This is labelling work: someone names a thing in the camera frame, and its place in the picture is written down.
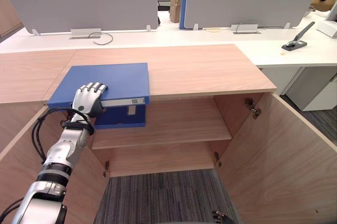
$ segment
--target cable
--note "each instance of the cable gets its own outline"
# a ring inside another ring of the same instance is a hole
[[[16,208],[18,208],[20,206],[20,204],[14,206],[15,204],[19,203],[20,201],[22,201],[23,198],[20,198],[18,200],[16,200],[15,202],[13,202],[12,204],[10,204],[0,215],[0,223],[2,223],[4,221],[4,219],[6,218],[6,216],[8,214],[10,214],[13,210],[15,210]]]
[[[100,33],[100,32],[91,33],[91,34],[88,35],[88,38],[90,38],[90,36],[93,35],[93,34],[104,34],[104,35],[107,35],[107,36],[111,37],[111,40],[107,43],[101,44],[101,43],[93,42],[94,44],[99,45],[99,46],[104,46],[104,45],[110,44],[114,40],[114,37],[110,33]]]
[[[74,112],[74,113],[77,113],[78,115],[80,115],[83,120],[81,121],[85,121],[92,129],[94,128],[88,118],[86,117],[85,114],[83,114],[82,112],[79,112],[78,110],[76,109],[72,109],[72,108],[52,108],[52,109],[49,109],[44,115],[40,116],[36,123],[34,124],[33,126],[33,129],[32,129],[32,143],[33,143],[33,146],[37,152],[37,154],[41,157],[42,159],[42,163],[44,163],[46,161],[46,155],[44,153],[44,150],[42,148],[42,145],[41,145],[41,142],[40,142],[40,138],[39,138],[39,132],[40,132],[40,129],[42,127],[42,124],[43,124],[43,121],[46,119],[46,117],[51,114],[51,113],[54,113],[54,112],[58,112],[58,111],[70,111],[70,112]]]

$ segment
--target white desk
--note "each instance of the white desk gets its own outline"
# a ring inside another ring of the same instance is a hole
[[[117,48],[117,47],[161,47],[230,44],[237,45],[258,67],[280,66],[327,66],[337,65],[337,40],[317,31],[313,26],[302,38],[308,45],[292,52],[281,46],[292,40],[296,34],[311,21],[324,18],[315,13],[305,17],[295,28],[262,29],[261,34],[233,34],[228,29],[211,33],[206,30],[179,30],[178,24],[169,20],[168,12],[159,12],[162,24],[151,32],[110,32],[114,41],[106,46],[93,44],[92,40],[70,40],[70,33],[43,34],[33,36],[22,29],[0,43],[0,53],[27,51],[48,51],[82,48]],[[108,40],[102,36],[100,42]]]

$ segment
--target blue folder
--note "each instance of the blue folder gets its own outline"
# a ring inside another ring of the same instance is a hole
[[[89,82],[108,86],[101,97],[108,108],[97,117],[97,129],[145,126],[145,105],[150,103],[147,63],[73,66],[47,102],[48,107],[71,107],[77,89]],[[129,105],[136,105],[134,115],[128,115]]]

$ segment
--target stapler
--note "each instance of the stapler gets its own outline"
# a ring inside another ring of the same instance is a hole
[[[296,35],[296,37],[294,38],[294,40],[289,41],[288,43],[286,43],[285,45],[282,46],[283,49],[287,50],[287,51],[293,51],[296,49],[299,49],[301,47],[304,47],[307,45],[307,42],[304,41],[300,41],[300,38],[302,38],[302,36],[310,29],[311,26],[313,26],[315,24],[315,22],[311,22],[306,28],[304,28],[298,35]]]

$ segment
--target office floor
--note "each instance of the office floor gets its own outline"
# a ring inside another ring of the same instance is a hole
[[[337,106],[332,110],[302,112],[286,95],[280,97],[337,145]]]
[[[95,224],[215,223],[213,210],[241,224],[214,169],[110,178]]]

